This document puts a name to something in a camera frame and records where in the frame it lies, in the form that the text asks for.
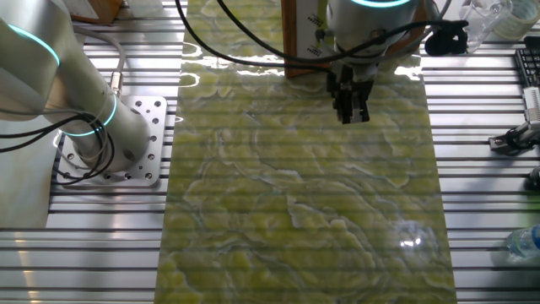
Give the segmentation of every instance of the green marble slab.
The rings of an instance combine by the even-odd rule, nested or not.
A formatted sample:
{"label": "green marble slab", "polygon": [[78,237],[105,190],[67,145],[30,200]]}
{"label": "green marble slab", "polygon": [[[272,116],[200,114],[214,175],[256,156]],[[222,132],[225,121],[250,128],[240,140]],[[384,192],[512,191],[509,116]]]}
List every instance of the green marble slab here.
{"label": "green marble slab", "polygon": [[[281,44],[280,0],[229,0]],[[188,18],[266,62],[214,0]],[[371,122],[325,76],[230,64],[186,36],[155,303],[455,303],[419,56],[381,65]]]}

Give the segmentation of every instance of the blue led ring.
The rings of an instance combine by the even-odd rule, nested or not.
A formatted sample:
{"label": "blue led ring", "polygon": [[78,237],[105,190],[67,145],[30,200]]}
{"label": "blue led ring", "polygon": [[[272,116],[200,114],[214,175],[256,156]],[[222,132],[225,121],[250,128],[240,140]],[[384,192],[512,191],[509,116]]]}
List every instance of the blue led ring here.
{"label": "blue led ring", "polygon": [[[109,124],[109,122],[111,122],[112,118],[115,116],[115,113],[116,113],[116,95],[115,96],[115,105],[114,107],[112,108],[112,112],[111,112],[111,115],[109,116],[109,118],[105,121],[105,123],[103,124],[103,126],[106,126],[107,124]],[[66,135],[69,135],[69,136],[75,136],[75,137],[83,137],[83,136],[88,136],[88,135],[92,135],[95,133],[95,131],[99,131],[101,129],[101,127],[99,128],[96,128],[94,131],[90,131],[88,133],[84,133],[84,134],[71,134],[71,133],[67,133],[67,132],[64,132]]]}
{"label": "blue led ring", "polygon": [[411,0],[396,0],[396,1],[390,1],[390,2],[375,2],[375,1],[370,1],[370,0],[351,0],[351,1],[354,3],[358,3],[360,5],[364,5],[366,7],[370,7],[370,8],[393,8],[393,7],[405,4]]}
{"label": "blue led ring", "polygon": [[19,34],[19,35],[22,35],[24,37],[27,37],[27,38],[30,38],[31,40],[39,43],[41,46],[45,47],[45,49],[47,51],[50,52],[50,54],[52,54],[52,56],[54,56],[54,58],[57,60],[57,64],[58,66],[60,66],[60,58],[58,57],[57,53],[54,52],[54,50],[52,49],[52,47],[50,47],[48,44],[46,44],[43,40],[41,40],[40,38],[36,37],[34,34],[26,31],[26,30],[23,30],[21,28],[18,28],[17,26],[15,25],[11,25],[11,24],[8,24],[9,27],[11,28],[11,30],[13,30],[15,33]]}

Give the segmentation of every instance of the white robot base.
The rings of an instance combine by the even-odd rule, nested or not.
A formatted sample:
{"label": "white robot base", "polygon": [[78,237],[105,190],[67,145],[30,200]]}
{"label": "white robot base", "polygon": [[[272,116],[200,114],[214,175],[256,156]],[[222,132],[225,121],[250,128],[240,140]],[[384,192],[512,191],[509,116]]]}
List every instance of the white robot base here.
{"label": "white robot base", "polygon": [[[153,96],[123,96],[122,102],[138,111],[148,122],[150,138],[148,148],[141,159],[125,171],[104,172],[100,176],[78,182],[66,188],[107,189],[107,188],[152,188],[159,185],[159,172],[161,169],[161,152],[165,136],[165,119],[167,117],[167,101],[163,97]],[[65,137],[62,153],[75,165],[87,167],[75,152],[73,142]],[[86,170],[77,169],[63,158],[60,159],[58,170],[70,176],[82,176]],[[68,177],[57,174],[58,182],[69,182]]]}

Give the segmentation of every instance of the keyboard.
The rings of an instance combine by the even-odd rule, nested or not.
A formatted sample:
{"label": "keyboard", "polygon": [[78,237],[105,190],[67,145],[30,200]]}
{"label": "keyboard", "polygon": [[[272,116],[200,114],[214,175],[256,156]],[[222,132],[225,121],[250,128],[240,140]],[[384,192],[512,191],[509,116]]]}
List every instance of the keyboard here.
{"label": "keyboard", "polygon": [[516,64],[523,88],[538,87],[540,85],[540,50],[517,50]]}

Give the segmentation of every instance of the metal rail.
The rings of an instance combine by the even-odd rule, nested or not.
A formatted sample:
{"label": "metal rail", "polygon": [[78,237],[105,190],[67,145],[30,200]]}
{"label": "metal rail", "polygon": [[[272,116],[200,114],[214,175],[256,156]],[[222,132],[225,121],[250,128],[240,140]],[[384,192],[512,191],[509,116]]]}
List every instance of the metal rail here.
{"label": "metal rail", "polygon": [[[45,230],[0,231],[0,304],[152,303],[185,51],[174,3],[164,5],[166,17],[135,19],[123,9],[111,27],[81,24],[126,47],[125,95],[168,102],[160,188],[108,194],[53,188]],[[502,247],[514,229],[540,223],[540,199],[522,188],[540,156],[494,155],[487,142],[524,121],[511,58],[518,47],[491,41],[468,57],[422,61],[460,303],[540,303],[538,264],[504,263]],[[115,50],[93,39],[84,50],[109,77]]]}

